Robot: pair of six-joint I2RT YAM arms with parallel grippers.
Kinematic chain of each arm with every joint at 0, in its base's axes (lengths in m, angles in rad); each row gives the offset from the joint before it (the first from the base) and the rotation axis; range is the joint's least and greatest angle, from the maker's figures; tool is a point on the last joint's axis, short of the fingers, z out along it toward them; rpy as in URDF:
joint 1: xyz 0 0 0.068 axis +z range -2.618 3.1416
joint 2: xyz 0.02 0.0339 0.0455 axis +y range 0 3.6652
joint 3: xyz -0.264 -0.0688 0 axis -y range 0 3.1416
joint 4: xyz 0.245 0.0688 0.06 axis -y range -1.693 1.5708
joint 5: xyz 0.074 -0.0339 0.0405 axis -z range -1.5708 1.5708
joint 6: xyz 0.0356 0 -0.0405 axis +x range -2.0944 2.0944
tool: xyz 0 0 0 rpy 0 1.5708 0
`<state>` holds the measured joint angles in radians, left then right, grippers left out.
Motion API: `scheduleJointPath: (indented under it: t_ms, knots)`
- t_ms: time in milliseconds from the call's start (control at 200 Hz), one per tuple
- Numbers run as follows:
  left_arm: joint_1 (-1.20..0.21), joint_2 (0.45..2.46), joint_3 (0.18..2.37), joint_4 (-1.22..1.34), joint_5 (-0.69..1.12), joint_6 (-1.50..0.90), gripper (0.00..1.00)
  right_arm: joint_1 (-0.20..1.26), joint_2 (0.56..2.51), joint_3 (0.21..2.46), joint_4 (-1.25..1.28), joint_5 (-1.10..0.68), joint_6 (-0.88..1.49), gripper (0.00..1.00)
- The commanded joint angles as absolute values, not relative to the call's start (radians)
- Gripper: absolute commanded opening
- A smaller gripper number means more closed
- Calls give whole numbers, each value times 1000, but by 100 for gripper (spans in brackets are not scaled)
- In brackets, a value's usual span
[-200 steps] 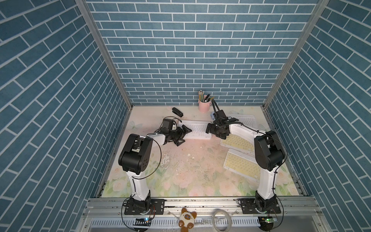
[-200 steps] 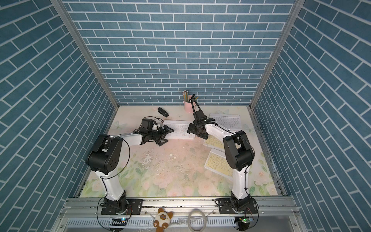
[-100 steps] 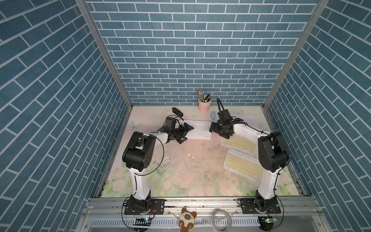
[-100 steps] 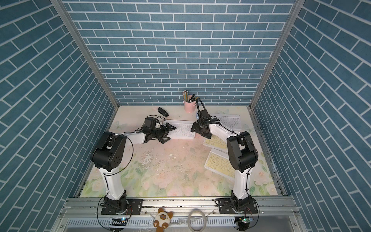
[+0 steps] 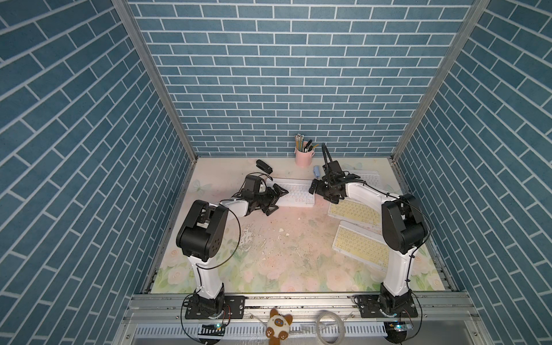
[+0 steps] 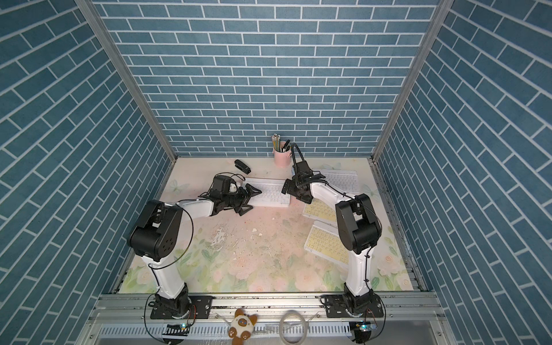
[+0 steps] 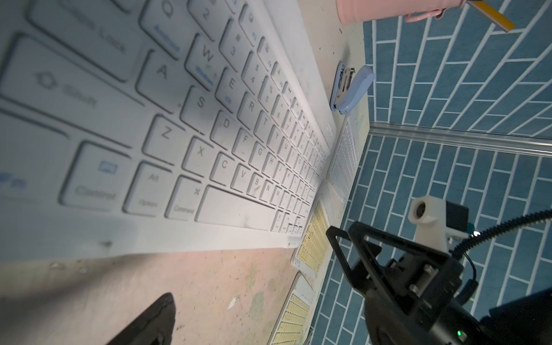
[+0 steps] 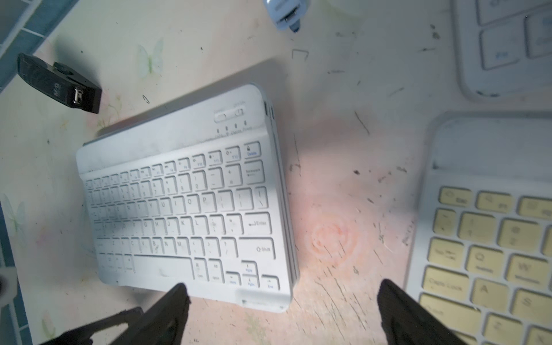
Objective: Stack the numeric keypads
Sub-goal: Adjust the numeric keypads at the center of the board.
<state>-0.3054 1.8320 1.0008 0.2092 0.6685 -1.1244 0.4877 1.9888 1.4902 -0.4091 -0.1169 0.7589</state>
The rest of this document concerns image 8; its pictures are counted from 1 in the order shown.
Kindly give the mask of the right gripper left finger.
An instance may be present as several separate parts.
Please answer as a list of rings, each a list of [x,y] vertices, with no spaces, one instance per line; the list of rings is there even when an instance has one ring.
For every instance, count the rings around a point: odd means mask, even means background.
[[[127,329],[112,343],[180,344],[190,305],[187,287],[178,283],[147,311],[137,307],[121,312]]]

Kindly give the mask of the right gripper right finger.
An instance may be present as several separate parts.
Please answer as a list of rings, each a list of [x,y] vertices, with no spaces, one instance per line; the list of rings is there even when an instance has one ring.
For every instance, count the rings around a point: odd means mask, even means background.
[[[377,304],[389,344],[464,343],[392,280],[380,283]]]

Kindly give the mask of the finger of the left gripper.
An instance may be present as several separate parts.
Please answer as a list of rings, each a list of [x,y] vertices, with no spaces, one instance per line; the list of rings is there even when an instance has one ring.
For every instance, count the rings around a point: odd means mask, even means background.
[[[95,333],[99,333],[101,331],[105,331],[106,329],[120,326],[122,324],[131,326],[132,324],[137,322],[143,315],[144,311],[141,307],[124,310],[105,319],[101,319],[93,323],[78,327],[77,329],[67,331],[54,339],[50,339],[49,341],[44,342],[43,345],[92,344],[92,336]]]

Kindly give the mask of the yellow keyboard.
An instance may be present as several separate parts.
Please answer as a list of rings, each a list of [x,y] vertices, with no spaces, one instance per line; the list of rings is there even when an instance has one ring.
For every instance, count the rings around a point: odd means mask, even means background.
[[[470,344],[551,343],[551,115],[448,114],[406,292]]]

